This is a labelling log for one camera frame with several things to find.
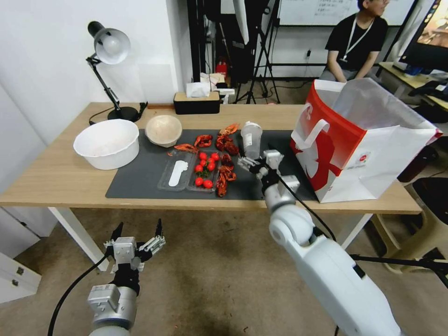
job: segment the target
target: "wooden table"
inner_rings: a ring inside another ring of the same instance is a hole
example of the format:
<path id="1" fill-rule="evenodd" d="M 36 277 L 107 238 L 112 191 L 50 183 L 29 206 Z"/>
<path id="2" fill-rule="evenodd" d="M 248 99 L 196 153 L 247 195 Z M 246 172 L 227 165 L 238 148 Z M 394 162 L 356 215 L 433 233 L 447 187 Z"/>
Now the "wooden table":
<path id="1" fill-rule="evenodd" d="M 138 104 L 129 104 L 138 108 Z M 119 209 L 173 209 L 173 210 L 265 210 L 263 201 L 244 200 L 171 200 L 171 199 L 117 199 L 105 194 L 116 170 L 94 169 L 73 150 L 73 140 L 88 126 L 93 114 L 110 107 L 110 103 L 91 103 L 48 146 L 25 173 L 0 195 L 3 206 L 48 207 L 59 222 L 81 246 L 84 252 L 97 262 L 103 253 L 93 242 L 70 208 L 119 208 Z M 177 116 L 185 129 L 220 129 L 231 123 L 247 120 L 260 124 L 263 129 L 292 129 L 301 105 L 221 105 L 219 114 Z M 174 114 L 171 108 L 146 109 L 139 128 L 157 114 Z M 94 121 L 104 120 L 107 113 Z M 399 182 L 395 182 L 378 200 L 340 203 L 305 201 L 316 212 L 361 214 L 361 220 L 347 225 L 338 242 L 345 248 L 363 228 L 372 214 L 418 214 L 421 209 Z M 107 268 L 107 261 L 99 267 Z"/>
<path id="2" fill-rule="evenodd" d="M 404 72 L 394 68 L 392 64 L 393 64 L 392 62 L 381 62 L 379 66 L 381 69 L 386 70 L 388 73 L 392 74 L 395 78 L 401 81 L 401 85 L 394 92 L 394 96 L 396 96 L 397 98 L 401 97 L 406 87 L 417 89 L 425 85 L 429 81 L 437 80 L 430 75 L 418 74 L 416 76 L 407 76 L 405 75 Z M 439 107 L 448 111 L 448 102 L 429 95 L 424 95 L 424 98 L 430 104 L 432 105 L 436 104 Z"/>

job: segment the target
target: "lamp arm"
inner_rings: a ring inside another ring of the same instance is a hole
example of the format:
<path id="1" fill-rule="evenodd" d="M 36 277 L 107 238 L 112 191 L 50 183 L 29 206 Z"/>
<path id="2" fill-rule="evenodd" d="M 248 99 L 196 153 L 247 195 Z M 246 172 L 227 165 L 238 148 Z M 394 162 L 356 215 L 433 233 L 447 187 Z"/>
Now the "lamp arm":
<path id="1" fill-rule="evenodd" d="M 112 101 L 113 106 L 115 107 L 116 111 L 121 111 L 120 109 L 120 100 L 118 99 L 117 95 L 112 91 L 110 87 L 107 87 L 104 80 L 101 78 L 100 74 L 97 70 L 97 64 L 100 64 L 101 61 L 97 58 L 95 58 L 96 54 L 93 54 L 92 56 L 86 58 L 86 61 L 89 63 L 90 67 L 92 68 L 93 72 L 97 76 L 98 80 L 100 81 L 101 85 L 104 87 L 104 91 L 106 92 L 106 95 L 109 97 L 109 99 Z"/>

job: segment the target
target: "plastic tray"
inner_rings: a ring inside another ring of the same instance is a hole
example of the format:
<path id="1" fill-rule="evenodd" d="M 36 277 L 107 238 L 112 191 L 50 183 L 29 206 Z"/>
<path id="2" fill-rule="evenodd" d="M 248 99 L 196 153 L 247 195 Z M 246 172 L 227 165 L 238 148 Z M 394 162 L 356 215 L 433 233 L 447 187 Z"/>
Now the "plastic tray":
<path id="1" fill-rule="evenodd" d="M 207 178 L 204 178 L 204 180 L 211 180 L 213 182 L 213 187 L 210 189 L 206 189 L 204 187 L 197 187 L 195 184 L 195 180 L 196 180 L 196 173 L 195 173 L 195 167 L 196 165 L 199 164 L 199 162 L 201 161 L 199 159 L 199 153 L 204 152 L 207 154 L 207 157 L 210 157 L 210 155 L 212 153 L 218 153 L 219 155 L 219 161 L 215 162 L 215 170 L 213 172 L 209 173 L 209 176 Z M 218 180 L 218 169 L 221 166 L 221 158 L 223 157 L 223 153 L 214 149 L 200 149 L 199 153 L 195 155 L 194 160 L 192 160 L 192 164 L 191 164 L 191 173 L 190 173 L 190 179 L 188 181 L 187 184 L 187 190 L 191 190 L 191 191 L 199 191 L 199 192 L 214 192 L 216 190 L 216 182 Z"/>
<path id="2" fill-rule="evenodd" d="M 187 183 L 191 176 L 191 172 L 194 171 L 193 169 L 194 165 L 192 164 L 192 162 L 194 162 L 196 155 L 189 152 L 179 151 L 177 149 L 171 151 L 170 153 L 172 154 L 172 156 L 170 156 L 168 163 L 165 167 L 165 170 L 162 173 L 159 183 L 157 184 L 157 189 L 167 191 L 182 191 L 187 186 Z M 179 179 L 179 183 L 174 187 L 170 187 L 168 185 L 168 182 L 169 179 L 171 178 L 171 174 L 173 173 L 176 161 L 178 160 L 187 162 L 188 168 L 187 170 L 182 172 L 181 178 Z"/>

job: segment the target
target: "black tissue box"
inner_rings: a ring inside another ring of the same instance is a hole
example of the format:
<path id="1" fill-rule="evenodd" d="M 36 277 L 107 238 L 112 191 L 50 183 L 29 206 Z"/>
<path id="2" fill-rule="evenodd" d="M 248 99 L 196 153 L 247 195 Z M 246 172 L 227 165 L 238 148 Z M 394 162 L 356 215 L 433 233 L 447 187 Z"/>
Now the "black tissue box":
<path id="1" fill-rule="evenodd" d="M 219 113 L 219 92 L 212 91 L 208 97 L 188 98 L 185 92 L 174 95 L 176 114 L 214 114 Z"/>

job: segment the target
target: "man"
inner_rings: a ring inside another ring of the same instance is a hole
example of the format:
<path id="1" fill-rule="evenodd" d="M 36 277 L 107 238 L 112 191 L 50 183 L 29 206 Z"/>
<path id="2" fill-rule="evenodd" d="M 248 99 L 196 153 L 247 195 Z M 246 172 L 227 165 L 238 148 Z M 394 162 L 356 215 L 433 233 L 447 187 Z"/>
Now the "man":
<path id="1" fill-rule="evenodd" d="M 383 47 L 387 22 L 380 16 L 389 0 L 357 0 L 359 12 L 345 18 L 331 32 L 325 47 L 327 67 L 319 79 L 345 83 L 363 78 Z"/>

